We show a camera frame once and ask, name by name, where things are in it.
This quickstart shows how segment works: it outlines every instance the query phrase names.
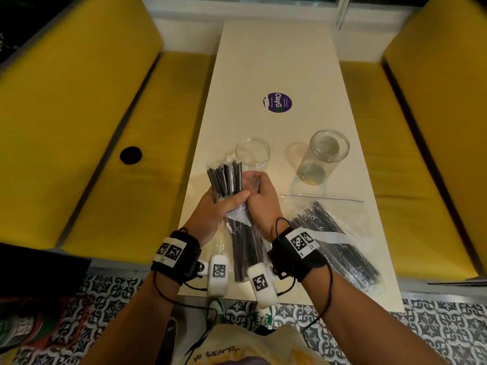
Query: purple round sticker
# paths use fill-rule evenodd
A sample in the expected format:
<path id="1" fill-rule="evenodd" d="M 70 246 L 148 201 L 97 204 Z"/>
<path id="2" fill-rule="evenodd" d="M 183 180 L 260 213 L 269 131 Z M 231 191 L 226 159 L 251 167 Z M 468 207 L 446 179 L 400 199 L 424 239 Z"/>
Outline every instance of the purple round sticker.
<path id="1" fill-rule="evenodd" d="M 284 93 L 269 93 L 264 97 L 264 107 L 275 113 L 283 113 L 291 108 L 293 102 Z"/>

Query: wrist strap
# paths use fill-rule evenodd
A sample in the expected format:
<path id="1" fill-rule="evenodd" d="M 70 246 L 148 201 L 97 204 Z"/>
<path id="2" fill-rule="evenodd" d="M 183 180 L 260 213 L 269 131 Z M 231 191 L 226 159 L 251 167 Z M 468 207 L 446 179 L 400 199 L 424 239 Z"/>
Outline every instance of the wrist strap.
<path id="1" fill-rule="evenodd" d="M 200 254 L 201 248 L 195 237 L 174 231 L 155 253 L 150 269 L 182 285 L 196 277 Z"/>
<path id="2" fill-rule="evenodd" d="M 298 282 L 302 282 L 311 269 L 328 265 L 320 245 L 301 227 L 289 227 L 282 232 L 272 242 L 268 255 L 279 279 L 294 276 Z"/>

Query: white wall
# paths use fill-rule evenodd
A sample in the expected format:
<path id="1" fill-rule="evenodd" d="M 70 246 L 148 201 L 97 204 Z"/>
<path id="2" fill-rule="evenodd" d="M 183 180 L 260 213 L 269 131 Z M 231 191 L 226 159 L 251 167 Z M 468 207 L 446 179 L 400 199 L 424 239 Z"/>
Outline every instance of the white wall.
<path id="1" fill-rule="evenodd" d="M 338 30 L 331 3 L 284 0 L 144 0 L 164 40 L 164 49 L 215 54 L 225 19 L 328 22 L 339 60 L 379 61 L 416 8 L 351 5 Z"/>

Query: patterned tile floor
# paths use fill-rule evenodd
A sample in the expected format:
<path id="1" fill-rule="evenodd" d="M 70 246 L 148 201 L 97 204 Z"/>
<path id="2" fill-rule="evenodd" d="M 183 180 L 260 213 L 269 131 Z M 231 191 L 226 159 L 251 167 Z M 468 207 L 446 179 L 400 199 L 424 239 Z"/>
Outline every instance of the patterned tile floor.
<path id="1" fill-rule="evenodd" d="M 108 322 L 130 300 L 142 279 L 87 276 L 82 292 L 93 302 L 76 343 L 61 350 L 22 348 L 15 365 L 76 365 L 100 337 Z M 404 299 L 406 312 L 393 313 L 451 364 L 487 365 L 487 307 L 479 304 L 437 300 Z M 227 319 L 237 325 L 250 326 L 249 312 L 255 303 L 233 301 Z M 73 301 L 52 343 L 68 343 L 83 315 L 82 301 Z M 309 306 L 279 305 L 274 326 L 284 324 L 305 327 L 317 315 Z M 306 334 L 308 343 L 331 364 L 349 363 L 337 342 L 318 323 Z"/>

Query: yellow seat cushion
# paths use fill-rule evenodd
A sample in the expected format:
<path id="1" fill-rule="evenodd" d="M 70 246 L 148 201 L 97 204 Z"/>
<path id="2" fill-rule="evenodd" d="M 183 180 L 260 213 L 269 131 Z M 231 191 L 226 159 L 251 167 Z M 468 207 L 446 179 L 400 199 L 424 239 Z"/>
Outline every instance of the yellow seat cushion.
<path id="1" fill-rule="evenodd" d="M 206 102 L 211 56 L 164 52 L 64 243 L 67 252 L 149 264 L 178 228 Z M 125 165 L 120 152 L 139 147 Z"/>
<path id="2" fill-rule="evenodd" d="M 0 74 L 0 241 L 56 245 L 162 48 L 142 0 L 79 0 Z"/>
<path id="3" fill-rule="evenodd" d="M 487 266 L 487 11 L 474 0 L 430 0 L 385 58 Z"/>
<path id="4" fill-rule="evenodd" d="M 382 67 L 340 67 L 396 275 L 477 276 Z"/>

